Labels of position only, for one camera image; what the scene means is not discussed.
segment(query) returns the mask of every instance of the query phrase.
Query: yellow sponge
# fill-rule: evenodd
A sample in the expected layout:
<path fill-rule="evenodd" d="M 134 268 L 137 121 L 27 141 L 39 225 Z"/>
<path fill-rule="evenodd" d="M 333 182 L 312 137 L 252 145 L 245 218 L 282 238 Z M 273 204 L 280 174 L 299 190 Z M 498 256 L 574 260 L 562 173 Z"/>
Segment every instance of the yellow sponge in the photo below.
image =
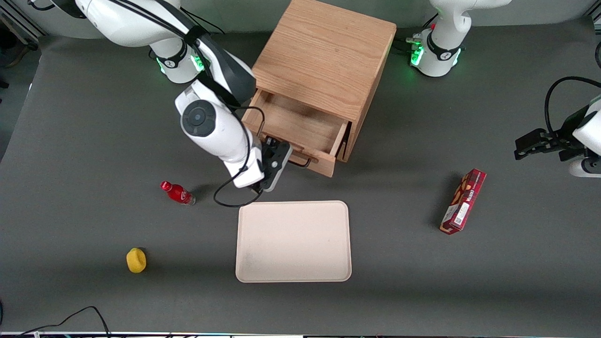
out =
<path fill-rule="evenodd" d="M 129 250 L 126 256 L 127 267 L 134 274 L 139 274 L 146 268 L 146 255 L 139 248 Z"/>

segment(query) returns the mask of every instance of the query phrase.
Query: wooden drawer cabinet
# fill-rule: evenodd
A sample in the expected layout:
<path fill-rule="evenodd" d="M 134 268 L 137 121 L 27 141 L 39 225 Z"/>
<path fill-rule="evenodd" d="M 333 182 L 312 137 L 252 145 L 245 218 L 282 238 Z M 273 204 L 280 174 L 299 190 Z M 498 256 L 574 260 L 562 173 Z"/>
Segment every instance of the wooden drawer cabinet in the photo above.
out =
<path fill-rule="evenodd" d="M 376 91 L 393 23 L 315 0 L 292 0 L 252 68 L 260 138 L 288 141 L 290 160 L 332 177 L 346 162 Z M 242 120 L 257 133 L 261 114 Z"/>

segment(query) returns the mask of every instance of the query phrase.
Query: open drawer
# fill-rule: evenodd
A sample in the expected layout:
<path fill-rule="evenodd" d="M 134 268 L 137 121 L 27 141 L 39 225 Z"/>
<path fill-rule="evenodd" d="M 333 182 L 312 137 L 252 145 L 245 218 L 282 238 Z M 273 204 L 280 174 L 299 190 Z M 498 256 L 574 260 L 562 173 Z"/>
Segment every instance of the open drawer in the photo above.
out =
<path fill-rule="evenodd" d="M 265 113 L 265 125 L 259 135 L 262 140 L 271 136 L 289 142 L 294 149 L 290 161 L 301 166 L 309 163 L 308 169 L 332 177 L 338 152 L 344 151 L 348 121 L 261 89 L 250 105 Z M 257 133 L 261 113 L 248 109 L 242 121 Z"/>

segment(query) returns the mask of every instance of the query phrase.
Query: bottle cap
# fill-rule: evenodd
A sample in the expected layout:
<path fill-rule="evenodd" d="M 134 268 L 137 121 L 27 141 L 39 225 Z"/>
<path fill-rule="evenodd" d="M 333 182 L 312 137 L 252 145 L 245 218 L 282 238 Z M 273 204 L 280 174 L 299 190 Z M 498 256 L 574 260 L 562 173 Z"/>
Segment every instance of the bottle cap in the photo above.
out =
<path fill-rule="evenodd" d="M 173 184 L 171 184 L 167 181 L 163 181 L 163 183 L 160 184 L 160 188 L 165 191 L 169 191 L 169 190 L 171 190 L 171 188 L 173 188 Z"/>

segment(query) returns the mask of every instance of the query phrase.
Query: wooden cabinet top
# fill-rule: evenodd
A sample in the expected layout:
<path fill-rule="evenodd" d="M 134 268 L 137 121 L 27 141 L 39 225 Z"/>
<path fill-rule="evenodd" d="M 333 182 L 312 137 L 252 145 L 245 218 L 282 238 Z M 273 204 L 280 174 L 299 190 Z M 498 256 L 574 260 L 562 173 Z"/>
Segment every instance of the wooden cabinet top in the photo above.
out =
<path fill-rule="evenodd" d="M 396 25 L 315 0 L 292 0 L 253 72 L 257 88 L 358 121 Z"/>

